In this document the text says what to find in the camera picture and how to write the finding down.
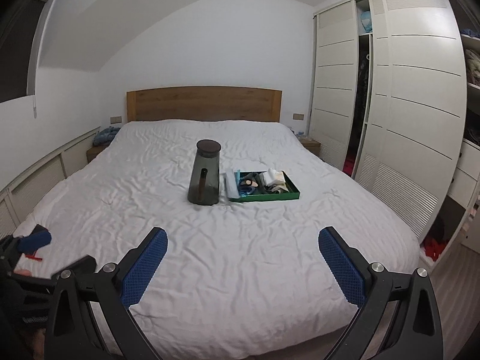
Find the white waffle cloth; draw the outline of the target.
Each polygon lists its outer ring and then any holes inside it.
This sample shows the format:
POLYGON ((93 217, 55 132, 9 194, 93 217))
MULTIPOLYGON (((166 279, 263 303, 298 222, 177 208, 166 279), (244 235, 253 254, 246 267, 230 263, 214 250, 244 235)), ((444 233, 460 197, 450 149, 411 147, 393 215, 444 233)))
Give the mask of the white waffle cloth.
POLYGON ((275 178, 275 174, 279 173, 279 171, 275 170, 275 169, 268 169, 267 171, 265 172, 261 172, 259 174, 259 177, 261 178, 262 180, 262 184, 264 187, 270 187, 272 185, 272 182, 274 181, 274 178, 275 178))

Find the dark teal towel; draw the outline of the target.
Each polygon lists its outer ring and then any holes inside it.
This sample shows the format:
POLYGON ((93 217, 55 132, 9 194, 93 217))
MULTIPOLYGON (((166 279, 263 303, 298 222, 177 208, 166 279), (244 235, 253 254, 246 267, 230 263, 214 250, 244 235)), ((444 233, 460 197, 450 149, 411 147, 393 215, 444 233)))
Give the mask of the dark teal towel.
POLYGON ((238 181, 238 193, 241 197, 255 194, 266 194, 261 174, 258 172, 245 173, 238 181))

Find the white radiator cover cabinet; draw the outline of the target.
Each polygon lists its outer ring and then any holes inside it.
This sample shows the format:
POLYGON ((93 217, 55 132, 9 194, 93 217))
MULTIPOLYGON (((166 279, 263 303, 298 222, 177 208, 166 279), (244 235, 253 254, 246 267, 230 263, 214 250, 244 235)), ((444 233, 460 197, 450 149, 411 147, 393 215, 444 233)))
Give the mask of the white radiator cover cabinet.
POLYGON ((93 147, 96 127, 50 152, 20 173, 1 190, 1 236, 16 228, 43 197, 60 181, 85 167, 87 150, 93 147))

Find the wooden nightstand left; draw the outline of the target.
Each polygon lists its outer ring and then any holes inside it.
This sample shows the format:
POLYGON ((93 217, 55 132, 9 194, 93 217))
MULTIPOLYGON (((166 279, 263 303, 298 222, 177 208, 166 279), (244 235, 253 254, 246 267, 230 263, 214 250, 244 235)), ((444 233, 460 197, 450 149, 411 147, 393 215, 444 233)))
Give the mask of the wooden nightstand left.
POLYGON ((92 146, 86 150, 87 163, 91 163, 103 150, 106 150, 107 145, 92 146))

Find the wooden nightstand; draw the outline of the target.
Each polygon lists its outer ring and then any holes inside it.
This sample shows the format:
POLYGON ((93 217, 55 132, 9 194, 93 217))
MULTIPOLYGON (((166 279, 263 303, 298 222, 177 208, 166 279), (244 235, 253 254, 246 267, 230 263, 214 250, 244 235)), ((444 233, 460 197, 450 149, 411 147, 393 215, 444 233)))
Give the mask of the wooden nightstand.
POLYGON ((304 149, 313 153, 317 157, 320 156, 320 142, 304 136, 299 139, 299 143, 304 147, 304 149))
POLYGON ((92 146, 86 150, 87 163, 91 163, 103 150, 106 150, 107 145, 92 146))

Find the blue clothes on nightstand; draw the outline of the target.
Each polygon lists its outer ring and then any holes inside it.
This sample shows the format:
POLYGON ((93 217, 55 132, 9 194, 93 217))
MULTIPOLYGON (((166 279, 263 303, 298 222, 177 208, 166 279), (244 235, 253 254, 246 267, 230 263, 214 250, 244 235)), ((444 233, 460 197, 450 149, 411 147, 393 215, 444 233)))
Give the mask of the blue clothes on nightstand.
POLYGON ((108 146, 115 139, 117 133, 120 131, 119 127, 107 127, 98 132, 93 139, 93 146, 108 146))

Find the white bed sheet mattress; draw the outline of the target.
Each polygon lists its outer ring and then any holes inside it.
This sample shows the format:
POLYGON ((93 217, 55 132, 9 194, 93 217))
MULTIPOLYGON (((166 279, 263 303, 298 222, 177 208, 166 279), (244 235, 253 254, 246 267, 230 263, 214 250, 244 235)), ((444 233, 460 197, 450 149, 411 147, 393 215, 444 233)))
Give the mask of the white bed sheet mattress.
POLYGON ((405 222, 275 123, 126 124, 94 161, 49 191, 17 233, 36 225, 52 241, 19 266, 37 277, 85 255, 98 265, 118 262, 151 228, 166 231, 168 251, 131 309, 164 359, 244 359, 347 325, 356 308, 318 249, 318 233, 327 226, 390 271, 410 273, 419 260, 405 222), (190 203, 202 139, 220 143, 222 170, 282 170, 299 198, 190 203))

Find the green tray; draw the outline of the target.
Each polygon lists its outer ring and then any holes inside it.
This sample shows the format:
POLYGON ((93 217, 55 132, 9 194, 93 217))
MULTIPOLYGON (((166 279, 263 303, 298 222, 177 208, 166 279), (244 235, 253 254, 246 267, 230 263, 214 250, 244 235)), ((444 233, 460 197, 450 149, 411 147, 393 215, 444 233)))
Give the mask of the green tray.
POLYGON ((292 201, 300 191, 284 171, 268 169, 262 172, 227 170, 224 174, 226 197, 235 203, 292 201))

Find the clear zip bag blue seal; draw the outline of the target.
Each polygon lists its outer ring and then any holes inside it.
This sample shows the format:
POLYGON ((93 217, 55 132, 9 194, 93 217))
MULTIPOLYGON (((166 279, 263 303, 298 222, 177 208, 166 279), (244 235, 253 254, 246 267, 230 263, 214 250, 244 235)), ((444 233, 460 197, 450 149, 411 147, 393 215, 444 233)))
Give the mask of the clear zip bag blue seal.
POLYGON ((226 196, 229 200, 235 200, 242 197, 239 191, 240 172, 233 169, 227 169, 224 173, 224 185, 226 196))

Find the wooden nightstand right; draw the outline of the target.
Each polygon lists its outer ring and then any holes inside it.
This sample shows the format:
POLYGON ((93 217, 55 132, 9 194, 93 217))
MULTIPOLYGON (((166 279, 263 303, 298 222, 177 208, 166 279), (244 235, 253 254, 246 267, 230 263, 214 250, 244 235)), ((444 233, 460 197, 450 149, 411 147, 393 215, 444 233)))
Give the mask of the wooden nightstand right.
POLYGON ((313 153, 317 157, 320 156, 320 142, 304 136, 299 139, 299 143, 304 147, 304 149, 313 153))

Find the wooden headboard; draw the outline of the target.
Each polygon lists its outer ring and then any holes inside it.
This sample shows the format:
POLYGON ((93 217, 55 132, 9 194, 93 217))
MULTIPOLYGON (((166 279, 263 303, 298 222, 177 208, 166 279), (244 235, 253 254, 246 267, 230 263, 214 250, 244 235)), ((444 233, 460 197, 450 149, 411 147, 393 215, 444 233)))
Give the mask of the wooden headboard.
POLYGON ((181 86, 126 94, 127 120, 279 122, 281 90, 235 86, 181 86))

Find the white sliding wardrobe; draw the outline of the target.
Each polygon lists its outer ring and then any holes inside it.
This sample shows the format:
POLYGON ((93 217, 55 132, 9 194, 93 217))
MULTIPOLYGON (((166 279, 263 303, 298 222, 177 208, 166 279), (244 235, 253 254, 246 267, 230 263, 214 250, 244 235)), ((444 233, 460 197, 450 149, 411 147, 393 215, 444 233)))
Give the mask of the white sliding wardrobe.
POLYGON ((448 0, 346 0, 318 11, 310 136, 320 158, 423 239, 447 195, 467 106, 448 0))

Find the wall socket plate left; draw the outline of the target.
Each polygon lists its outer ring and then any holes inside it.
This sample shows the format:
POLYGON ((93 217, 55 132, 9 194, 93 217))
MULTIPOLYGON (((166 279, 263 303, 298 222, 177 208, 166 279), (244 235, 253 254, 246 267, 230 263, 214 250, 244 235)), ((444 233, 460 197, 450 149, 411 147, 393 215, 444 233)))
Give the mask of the wall socket plate left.
POLYGON ((121 122, 122 122, 122 117, 121 116, 114 116, 114 117, 110 118, 110 124, 111 125, 119 124, 121 122))

